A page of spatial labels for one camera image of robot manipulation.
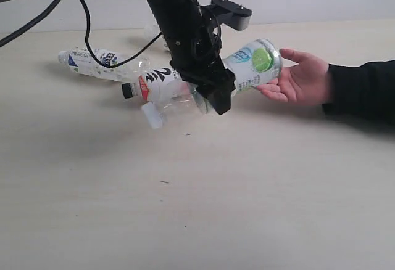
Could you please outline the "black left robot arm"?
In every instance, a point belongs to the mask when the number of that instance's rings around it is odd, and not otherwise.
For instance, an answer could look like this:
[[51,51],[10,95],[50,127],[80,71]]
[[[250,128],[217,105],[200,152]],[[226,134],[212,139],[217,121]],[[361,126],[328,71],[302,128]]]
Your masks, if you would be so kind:
[[[53,0],[37,17],[1,40],[4,46],[42,21],[61,0]],[[231,108],[235,76],[221,58],[223,24],[243,30],[238,6],[229,0],[212,0],[202,6],[198,0],[147,0],[172,56],[171,65],[181,78],[197,86],[200,95],[222,115]]]

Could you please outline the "black sleeve forearm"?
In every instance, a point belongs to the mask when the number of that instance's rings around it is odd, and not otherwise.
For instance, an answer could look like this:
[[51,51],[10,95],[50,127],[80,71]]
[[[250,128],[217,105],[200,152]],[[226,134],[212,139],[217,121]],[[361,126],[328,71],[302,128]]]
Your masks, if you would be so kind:
[[331,101],[327,115],[349,115],[394,124],[394,61],[368,62],[358,67],[330,64]]

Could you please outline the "open person hand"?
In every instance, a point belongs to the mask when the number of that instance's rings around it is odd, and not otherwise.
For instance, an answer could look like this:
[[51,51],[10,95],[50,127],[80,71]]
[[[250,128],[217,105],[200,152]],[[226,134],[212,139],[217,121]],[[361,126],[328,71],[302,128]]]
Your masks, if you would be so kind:
[[283,67],[280,76],[257,86],[265,97],[284,103],[316,106],[332,101],[329,64],[307,52],[280,49],[280,55],[295,64]]

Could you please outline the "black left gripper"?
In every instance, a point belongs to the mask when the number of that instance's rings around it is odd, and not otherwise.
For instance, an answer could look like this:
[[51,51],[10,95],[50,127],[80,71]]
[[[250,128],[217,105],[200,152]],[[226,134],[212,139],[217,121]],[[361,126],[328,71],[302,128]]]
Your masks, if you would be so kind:
[[170,64],[183,80],[198,85],[207,111],[223,115],[231,109],[235,74],[220,58],[220,36],[216,23],[173,23],[168,29]]

